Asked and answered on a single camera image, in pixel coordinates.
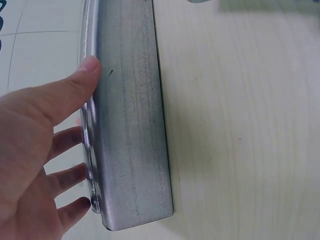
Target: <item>hand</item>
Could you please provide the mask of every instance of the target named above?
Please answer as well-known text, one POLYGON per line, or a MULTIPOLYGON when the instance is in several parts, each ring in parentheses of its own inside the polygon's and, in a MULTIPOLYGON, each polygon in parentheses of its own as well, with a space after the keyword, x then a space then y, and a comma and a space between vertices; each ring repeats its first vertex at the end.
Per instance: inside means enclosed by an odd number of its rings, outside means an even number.
POLYGON ((61 239, 90 208, 86 197, 55 204, 85 179, 84 164, 49 175, 44 164, 81 143, 80 127, 53 127, 90 98, 100 71, 90 56, 66 79, 0 97, 0 239, 61 239))

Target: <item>light wood surface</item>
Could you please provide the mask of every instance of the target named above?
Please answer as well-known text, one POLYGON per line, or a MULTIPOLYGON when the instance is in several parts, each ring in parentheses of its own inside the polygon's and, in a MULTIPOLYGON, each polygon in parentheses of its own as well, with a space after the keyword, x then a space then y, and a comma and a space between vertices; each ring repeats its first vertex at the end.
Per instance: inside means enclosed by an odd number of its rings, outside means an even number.
POLYGON ((154 1, 175 215, 112 239, 320 239, 318 10, 154 1))

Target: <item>finger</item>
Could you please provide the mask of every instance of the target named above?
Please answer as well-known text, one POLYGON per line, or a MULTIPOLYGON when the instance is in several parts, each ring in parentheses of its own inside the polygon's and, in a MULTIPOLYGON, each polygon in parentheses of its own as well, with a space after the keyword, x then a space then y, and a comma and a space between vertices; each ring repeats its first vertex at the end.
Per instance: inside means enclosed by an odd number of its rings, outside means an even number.
POLYGON ((65 233, 86 215, 90 206, 91 203, 88 198, 80 197, 69 205, 58 209, 58 215, 65 233))
POLYGON ((47 175, 47 180, 55 198, 86 179, 86 166, 81 163, 64 171, 47 175))
POLYGON ((89 56, 69 77, 9 93, 4 102, 15 112, 56 126, 89 100, 97 86, 100 71, 99 61, 89 56))
POLYGON ((57 132, 52 139, 52 146, 49 151, 47 161, 54 159, 65 151, 73 148, 82 142, 81 127, 75 126, 69 129, 57 132))

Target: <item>drawn line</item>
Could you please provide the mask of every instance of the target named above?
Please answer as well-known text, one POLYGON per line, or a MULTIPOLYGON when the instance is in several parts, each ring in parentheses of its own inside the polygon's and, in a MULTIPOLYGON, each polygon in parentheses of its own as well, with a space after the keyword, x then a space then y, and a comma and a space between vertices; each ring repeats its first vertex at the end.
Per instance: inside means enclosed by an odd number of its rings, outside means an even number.
POLYGON ((8 34, 0 34, 0 37, 3 36, 10 36, 10 35, 19 35, 19 34, 42 34, 42 33, 77 33, 78 31, 24 31, 24 32, 14 32, 14 33, 8 33, 8 34))
POLYGON ((6 91, 7 91, 7 92, 9 91, 9 79, 10 79, 10 72, 11 72, 12 56, 13 56, 13 54, 14 54, 15 43, 16 43, 16 38, 17 38, 17 32, 18 32, 18 29, 19 29, 19 25, 20 25, 20 22, 21 22, 21 18, 22 18, 23 13, 24 13, 24 11, 21 11, 21 15, 20 15, 20 18, 19 18, 18 26, 16 27, 16 31, 15 31, 15 35, 14 35, 14 40, 13 40, 13 45, 12 45, 12 51, 11 51, 11 57, 10 57, 8 81, 7 81, 7 83, 6 83, 6 91))

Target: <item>black writing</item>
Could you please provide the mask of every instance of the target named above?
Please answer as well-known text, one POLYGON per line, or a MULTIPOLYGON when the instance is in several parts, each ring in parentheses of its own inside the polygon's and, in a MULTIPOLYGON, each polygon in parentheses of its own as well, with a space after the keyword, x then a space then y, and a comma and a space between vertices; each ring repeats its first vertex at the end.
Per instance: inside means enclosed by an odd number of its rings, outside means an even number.
MULTIPOLYGON (((0 0, 0 13, 1 11, 5 8, 5 6, 7 5, 7 1, 6 0, 0 0)), ((4 26, 4 19, 0 16, 0 32, 2 30, 4 26)), ((1 39, 0 39, 0 52, 1 52, 1 48, 2 48, 2 42, 1 42, 1 39)))

